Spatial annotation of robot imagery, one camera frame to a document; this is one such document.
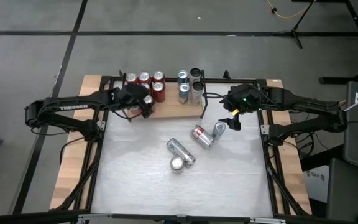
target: white table surface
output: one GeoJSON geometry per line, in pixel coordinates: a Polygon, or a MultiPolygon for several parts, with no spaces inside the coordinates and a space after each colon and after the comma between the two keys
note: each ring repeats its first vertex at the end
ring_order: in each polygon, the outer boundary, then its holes
{"type": "MultiPolygon", "coordinates": [[[[233,84],[207,83],[226,94],[233,84]]],[[[211,132],[231,114],[209,99],[203,119],[134,119],[109,114],[91,211],[141,215],[272,217],[257,113],[240,116],[241,131],[226,129],[205,149],[190,136],[198,124],[211,132]],[[196,162],[170,170],[166,143],[176,138],[196,162]]]]}

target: wooden platform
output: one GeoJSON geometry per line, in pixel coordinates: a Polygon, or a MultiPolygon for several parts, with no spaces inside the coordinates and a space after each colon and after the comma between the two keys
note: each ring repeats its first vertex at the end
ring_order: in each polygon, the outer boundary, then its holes
{"type": "MultiPolygon", "coordinates": [[[[80,95],[89,95],[99,90],[101,75],[85,75],[81,86],[80,95]]],[[[268,86],[283,87],[281,80],[267,80],[268,86]]],[[[273,120],[275,124],[288,125],[291,123],[290,115],[287,111],[273,111],[273,120]]],[[[78,110],[74,113],[75,119],[92,119],[93,110],[78,110]]],[[[267,124],[267,116],[264,111],[264,121],[267,124]]],[[[78,133],[70,133],[68,141],[80,137],[78,133]]],[[[295,139],[288,138],[286,141],[295,144],[295,139]]],[[[50,208],[59,206],[73,190],[80,178],[81,166],[85,155],[86,142],[78,141],[66,147],[63,155],[62,165],[57,177],[55,191],[53,193],[50,208]]],[[[291,145],[284,144],[280,146],[280,157],[285,178],[285,185],[301,205],[301,207],[311,214],[311,209],[306,192],[303,173],[298,157],[298,151],[291,145]]],[[[282,199],[279,189],[275,188],[278,211],[283,213],[282,199]]],[[[80,208],[85,207],[86,194],[82,195],[80,208]]]]}

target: concrete floor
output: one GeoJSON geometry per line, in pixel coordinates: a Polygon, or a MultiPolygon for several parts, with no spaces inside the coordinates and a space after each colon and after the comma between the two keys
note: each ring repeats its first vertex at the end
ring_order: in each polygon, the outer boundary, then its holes
{"type": "MultiPolygon", "coordinates": [[[[352,1],[358,12],[358,1],[352,1]]],[[[274,1],[290,15],[305,3],[274,1]]],[[[73,30],[80,0],[0,1],[0,30],[73,30]]],[[[241,0],[97,0],[90,1],[80,30],[208,30],[278,31],[296,22],[270,13],[266,1],[241,0]]],[[[316,3],[300,31],[357,31],[345,5],[316,3]]],[[[0,36],[0,215],[10,212],[35,136],[24,125],[23,108],[48,97],[55,83],[69,37],[0,36]]],[[[117,75],[119,69],[178,70],[203,68],[207,77],[229,70],[234,78],[281,78],[295,94],[343,100],[345,86],[318,83],[323,75],[351,77],[358,73],[358,38],[280,37],[77,37],[60,96],[78,94],[83,75],[117,75]]],[[[305,114],[294,118],[304,119],[305,114]]],[[[327,146],[341,134],[319,133],[327,146]]],[[[49,208],[58,174],[58,154],[66,136],[47,137],[24,212],[49,208]]],[[[319,145],[316,152],[323,150],[319,145]]]]}

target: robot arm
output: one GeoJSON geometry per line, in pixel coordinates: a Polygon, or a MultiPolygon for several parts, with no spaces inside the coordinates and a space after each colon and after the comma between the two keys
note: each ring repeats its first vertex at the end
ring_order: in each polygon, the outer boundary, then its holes
{"type": "Polygon", "coordinates": [[[145,98],[149,95],[148,89],[141,85],[128,84],[121,90],[97,91],[89,96],[75,96],[66,98],[46,98],[37,100],[25,107],[25,123],[31,128],[40,128],[52,125],[62,128],[64,131],[79,131],[85,141],[97,142],[101,139],[101,132],[97,121],[80,121],[59,114],[59,111],[69,110],[123,110],[131,106],[139,105],[142,116],[148,118],[152,114],[154,102],[146,103],[145,98]]]}
{"type": "Polygon", "coordinates": [[[248,84],[232,86],[224,96],[223,107],[233,113],[234,118],[221,119],[233,130],[239,131],[241,123],[239,114],[252,113],[257,110],[298,110],[318,114],[315,119],[282,126],[273,124],[262,126],[262,133],[268,135],[271,144],[279,146],[291,134],[308,133],[325,130],[340,133],[347,128],[346,114],[338,102],[321,101],[294,95],[283,88],[262,87],[260,90],[248,84]]]}

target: wooden shelf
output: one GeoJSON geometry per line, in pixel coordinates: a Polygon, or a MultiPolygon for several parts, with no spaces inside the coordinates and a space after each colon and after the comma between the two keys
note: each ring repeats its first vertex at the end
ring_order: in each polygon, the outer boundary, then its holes
{"type": "MultiPolygon", "coordinates": [[[[155,111],[150,118],[186,118],[192,116],[201,116],[203,113],[204,101],[197,105],[191,104],[189,101],[186,104],[181,104],[178,100],[179,91],[177,82],[166,82],[165,85],[165,101],[162,103],[155,103],[155,111]]],[[[127,111],[128,117],[134,116],[127,111]]]]}

